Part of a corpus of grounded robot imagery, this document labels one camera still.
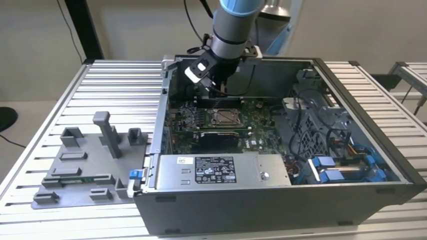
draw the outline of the green circuit board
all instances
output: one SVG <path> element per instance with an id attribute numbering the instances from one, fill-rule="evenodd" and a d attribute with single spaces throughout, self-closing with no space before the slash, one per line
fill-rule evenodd
<path id="1" fill-rule="evenodd" d="M 250 99 L 242 108 L 197 108 L 185 106 L 171 110 L 171 138 L 174 154 L 245 153 L 286 154 L 282 138 L 273 119 L 273 109 Z M 225 148 L 202 147 L 206 134 L 233 135 L 233 144 Z"/>

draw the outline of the power supply label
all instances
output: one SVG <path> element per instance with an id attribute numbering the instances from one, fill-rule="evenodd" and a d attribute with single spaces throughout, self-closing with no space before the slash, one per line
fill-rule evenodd
<path id="1" fill-rule="evenodd" d="M 194 166 L 198 184 L 235 184 L 238 182 L 233 156 L 197 157 Z"/>

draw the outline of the yellow wire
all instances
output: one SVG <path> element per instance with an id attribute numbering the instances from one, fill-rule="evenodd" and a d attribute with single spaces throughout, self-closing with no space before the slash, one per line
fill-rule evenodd
<path id="1" fill-rule="evenodd" d="M 358 152 L 357 152 L 357 150 L 354 149 L 354 147 L 349 144 L 349 148 L 350 148 L 350 150 L 351 150 L 351 152 L 354 153 L 354 154 L 358 154 Z"/>

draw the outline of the aluminum extrusion table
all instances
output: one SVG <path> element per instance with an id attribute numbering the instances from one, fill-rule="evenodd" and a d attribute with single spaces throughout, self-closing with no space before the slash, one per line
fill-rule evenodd
<path id="1" fill-rule="evenodd" d="M 327 62 L 327 66 L 427 179 L 426 126 L 361 66 L 349 62 Z M 34 210 L 31 202 L 60 149 L 63 129 L 79 126 L 84 134 L 100 131 L 92 124 L 95 111 L 110 111 L 110 122 L 122 133 L 130 128 L 142 128 L 151 142 L 162 82 L 159 61 L 98 60 L 82 66 L 0 185 L 0 239 L 158 239 L 148 235 L 135 204 Z M 359 226 L 174 239 L 427 239 L 427 191 L 409 203 L 385 207 Z"/>

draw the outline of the circuit board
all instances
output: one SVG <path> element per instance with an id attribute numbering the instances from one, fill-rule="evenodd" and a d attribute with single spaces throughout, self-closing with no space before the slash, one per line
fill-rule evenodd
<path id="1" fill-rule="evenodd" d="M 246 99 L 241 108 L 198 108 L 185 102 L 171 113 L 173 154 L 259 152 L 286 155 L 273 119 L 282 105 Z"/>

